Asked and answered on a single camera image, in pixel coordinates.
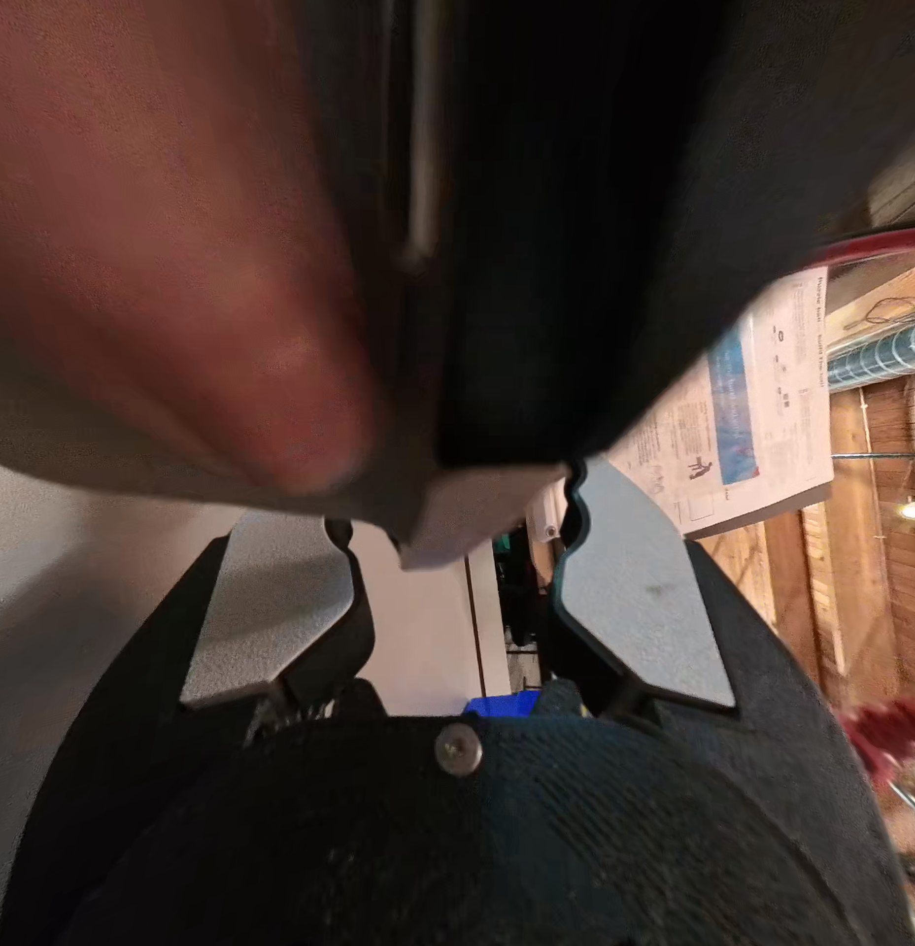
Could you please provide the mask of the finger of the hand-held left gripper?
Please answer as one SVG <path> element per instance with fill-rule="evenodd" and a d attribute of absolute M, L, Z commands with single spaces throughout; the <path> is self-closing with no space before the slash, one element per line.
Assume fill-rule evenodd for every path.
<path fill-rule="evenodd" d="M 383 529 L 406 570 L 450 564 L 524 517 L 564 467 L 444 471 L 425 443 L 393 431 L 358 476 L 286 496 L 170 455 L 52 384 L 0 384 L 0 466 L 61 486 L 360 521 Z"/>

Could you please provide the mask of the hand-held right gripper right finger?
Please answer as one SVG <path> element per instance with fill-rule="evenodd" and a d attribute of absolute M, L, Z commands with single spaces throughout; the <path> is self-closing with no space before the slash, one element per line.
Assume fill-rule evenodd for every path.
<path fill-rule="evenodd" d="M 663 510 L 605 457 L 568 483 L 575 540 L 553 584 L 561 623 L 629 692 L 733 711 L 691 557 Z"/>

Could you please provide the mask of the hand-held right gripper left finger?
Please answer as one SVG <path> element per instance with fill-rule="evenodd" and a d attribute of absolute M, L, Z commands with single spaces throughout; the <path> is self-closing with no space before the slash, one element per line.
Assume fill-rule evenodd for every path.
<path fill-rule="evenodd" d="M 247 512 L 228 536 L 180 703 L 322 709 L 375 646 L 347 519 Z"/>

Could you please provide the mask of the person's left hand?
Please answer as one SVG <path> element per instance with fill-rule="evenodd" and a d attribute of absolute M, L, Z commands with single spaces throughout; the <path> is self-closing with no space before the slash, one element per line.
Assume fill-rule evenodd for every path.
<path fill-rule="evenodd" d="M 0 361 L 210 471 L 350 481 L 380 426 L 287 2 L 0 2 Z"/>

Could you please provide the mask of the blue plastic bin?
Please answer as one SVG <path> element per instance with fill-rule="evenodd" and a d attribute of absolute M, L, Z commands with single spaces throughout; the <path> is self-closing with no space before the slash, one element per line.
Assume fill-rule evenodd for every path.
<path fill-rule="evenodd" d="M 522 690 L 511 694 L 479 696 L 465 704 L 462 714 L 474 714 L 481 718 L 526 718 L 533 713 L 540 695 L 540 690 Z"/>

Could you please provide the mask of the printed paper poster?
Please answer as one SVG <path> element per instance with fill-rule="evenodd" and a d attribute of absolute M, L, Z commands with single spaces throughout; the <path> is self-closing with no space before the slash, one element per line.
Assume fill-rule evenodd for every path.
<path fill-rule="evenodd" d="M 827 267 L 774 282 L 609 452 L 682 535 L 830 495 L 827 284 Z"/>

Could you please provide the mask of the red blurred object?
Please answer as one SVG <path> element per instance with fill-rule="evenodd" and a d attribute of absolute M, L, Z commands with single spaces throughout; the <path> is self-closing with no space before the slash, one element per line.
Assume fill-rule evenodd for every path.
<path fill-rule="evenodd" d="M 873 787 L 890 786 L 915 760 L 915 698 L 860 706 L 837 716 Z"/>

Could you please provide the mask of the silver ventilation duct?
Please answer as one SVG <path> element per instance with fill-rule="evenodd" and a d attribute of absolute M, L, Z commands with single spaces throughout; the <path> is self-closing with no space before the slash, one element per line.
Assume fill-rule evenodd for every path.
<path fill-rule="evenodd" d="M 915 316 L 829 358 L 831 393 L 915 374 Z"/>

